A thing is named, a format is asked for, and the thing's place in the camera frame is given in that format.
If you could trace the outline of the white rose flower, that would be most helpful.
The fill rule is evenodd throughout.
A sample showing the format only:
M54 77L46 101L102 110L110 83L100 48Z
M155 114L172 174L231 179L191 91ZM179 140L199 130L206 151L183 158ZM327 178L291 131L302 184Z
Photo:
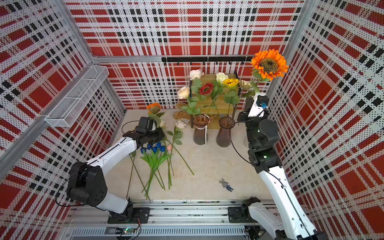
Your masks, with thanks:
M216 79L213 81L213 91L211 93L211 104L209 106L210 109L214 109L218 115L220 115L218 107L216 105L216 101L218 96L223 93L225 85L223 82L228 79L228 75L225 73L217 73Z

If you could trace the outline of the orange gerbera flower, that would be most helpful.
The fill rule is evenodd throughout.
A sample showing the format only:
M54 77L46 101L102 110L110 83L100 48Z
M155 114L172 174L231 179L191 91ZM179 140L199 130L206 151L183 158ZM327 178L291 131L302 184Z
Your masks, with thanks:
M275 49L255 53L251 65L253 67L252 75L256 79L255 83L251 83L255 93L260 93L258 88L260 82L271 82L275 78L284 77L289 69L285 57Z
M162 112L162 107L159 103L152 103L147 105L147 111L149 117L155 121L155 123L160 126L161 125L161 117L165 114Z

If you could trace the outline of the cream gerbera flower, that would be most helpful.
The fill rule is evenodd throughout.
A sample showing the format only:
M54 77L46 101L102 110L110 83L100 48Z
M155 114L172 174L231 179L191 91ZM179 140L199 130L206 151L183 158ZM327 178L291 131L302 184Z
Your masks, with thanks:
M251 89L252 85L250 82L239 80L239 79L232 79L232 82L229 84L229 86L233 89L233 92L235 95L231 99L231 107L233 110L232 118L235 116L235 111L237 104L240 102L241 97L239 96L239 91L248 91Z

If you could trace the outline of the pale pink rose flower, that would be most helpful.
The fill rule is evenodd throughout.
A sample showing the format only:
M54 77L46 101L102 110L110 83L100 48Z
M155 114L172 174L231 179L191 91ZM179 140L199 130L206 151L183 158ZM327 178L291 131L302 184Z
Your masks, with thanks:
M203 86L201 78L203 76L202 70L192 70L190 72L190 96L188 98L188 113L195 117L201 113L197 108L197 103L200 100L200 88Z

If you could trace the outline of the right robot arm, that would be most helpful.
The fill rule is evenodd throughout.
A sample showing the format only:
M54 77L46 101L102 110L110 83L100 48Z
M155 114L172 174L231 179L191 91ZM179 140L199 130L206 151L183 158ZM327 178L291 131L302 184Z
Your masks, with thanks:
M270 191L278 210L275 216L262 203L245 204L248 218L259 223L275 240L326 240L297 200L282 161L274 149L280 139L277 123L270 120L269 98L261 94L247 97L238 122L246 125L248 160Z

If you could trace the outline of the red gerbera flower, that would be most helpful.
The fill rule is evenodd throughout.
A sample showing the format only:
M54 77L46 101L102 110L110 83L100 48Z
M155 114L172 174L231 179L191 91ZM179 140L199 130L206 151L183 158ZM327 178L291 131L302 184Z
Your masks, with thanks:
M218 86L215 86L213 83L206 83L205 85L202 85L202 87L199 89L199 100L206 100L209 97L211 98L211 103L209 106L203 106L203 108L207 108L208 112L207 115L209 115L211 109L214 109L216 107L216 100L218 95Z

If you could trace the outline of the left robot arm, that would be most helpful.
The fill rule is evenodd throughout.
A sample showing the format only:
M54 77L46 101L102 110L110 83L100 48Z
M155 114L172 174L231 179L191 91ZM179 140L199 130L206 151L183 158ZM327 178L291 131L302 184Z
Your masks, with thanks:
M129 154L146 144L161 141L164 136L154 117L141 117L135 129L124 133L112 147L85 163L77 162L71 167L67 197L83 205L108 211L120 221L130 220L134 214L133 203L111 193L105 175Z

